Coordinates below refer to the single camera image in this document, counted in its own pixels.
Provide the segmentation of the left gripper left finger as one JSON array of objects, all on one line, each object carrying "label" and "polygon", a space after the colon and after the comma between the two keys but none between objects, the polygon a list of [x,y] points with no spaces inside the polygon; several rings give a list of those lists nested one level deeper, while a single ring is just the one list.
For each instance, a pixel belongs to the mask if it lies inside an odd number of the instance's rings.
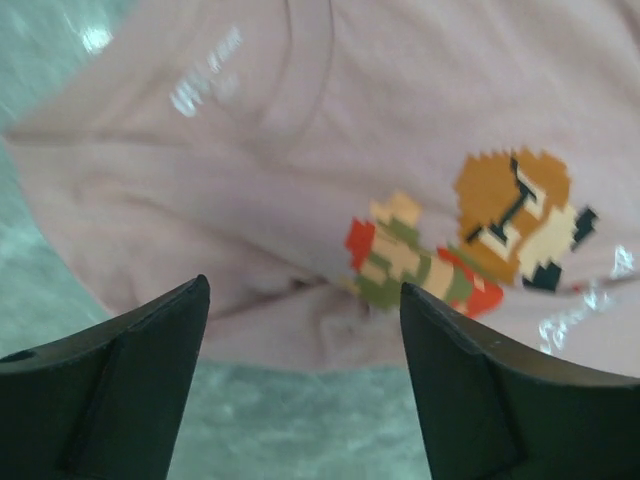
[{"label": "left gripper left finger", "polygon": [[2,358],[2,478],[166,478],[209,305],[199,275],[135,310]]}]

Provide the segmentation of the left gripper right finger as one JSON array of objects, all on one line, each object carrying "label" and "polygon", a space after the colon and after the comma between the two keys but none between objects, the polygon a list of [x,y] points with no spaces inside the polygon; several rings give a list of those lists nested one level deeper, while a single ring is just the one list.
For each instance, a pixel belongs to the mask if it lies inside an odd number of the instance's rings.
[{"label": "left gripper right finger", "polygon": [[534,350],[413,284],[400,323],[433,478],[638,477],[636,378]]}]

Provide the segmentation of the pink graphic t-shirt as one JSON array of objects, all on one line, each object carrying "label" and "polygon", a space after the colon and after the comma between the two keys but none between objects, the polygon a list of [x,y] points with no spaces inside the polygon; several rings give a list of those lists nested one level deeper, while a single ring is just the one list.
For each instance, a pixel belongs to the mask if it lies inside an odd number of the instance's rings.
[{"label": "pink graphic t-shirt", "polygon": [[208,277],[219,361],[399,364],[411,282],[639,372],[635,1],[143,1],[5,139],[106,309]]}]

